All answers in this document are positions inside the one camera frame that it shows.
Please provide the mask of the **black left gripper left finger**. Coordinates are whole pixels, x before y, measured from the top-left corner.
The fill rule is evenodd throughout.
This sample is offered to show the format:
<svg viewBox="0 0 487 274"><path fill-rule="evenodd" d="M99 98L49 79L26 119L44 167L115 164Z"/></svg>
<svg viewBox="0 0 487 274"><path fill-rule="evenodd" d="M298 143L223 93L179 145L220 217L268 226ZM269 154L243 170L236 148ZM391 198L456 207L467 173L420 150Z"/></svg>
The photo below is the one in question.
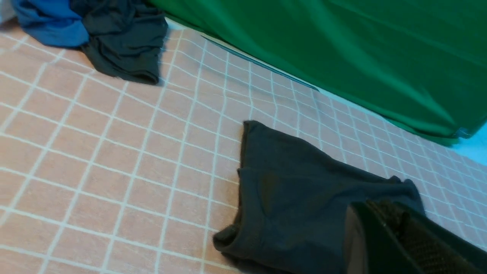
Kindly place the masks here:
<svg viewBox="0 0 487 274"><path fill-rule="evenodd" d="M395 235L365 203L348 206L345 217L346 274L421 274Z"/></svg>

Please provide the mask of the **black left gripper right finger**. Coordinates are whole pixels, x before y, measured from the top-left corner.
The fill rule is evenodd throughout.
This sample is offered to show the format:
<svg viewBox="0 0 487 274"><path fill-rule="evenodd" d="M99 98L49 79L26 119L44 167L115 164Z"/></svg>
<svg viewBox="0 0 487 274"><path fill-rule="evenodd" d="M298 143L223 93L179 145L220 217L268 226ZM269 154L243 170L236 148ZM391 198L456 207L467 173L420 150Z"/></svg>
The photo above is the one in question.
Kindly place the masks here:
<svg viewBox="0 0 487 274"><path fill-rule="evenodd" d="M390 201L367 206L421 274L485 274L486 252L418 211Z"/></svg>

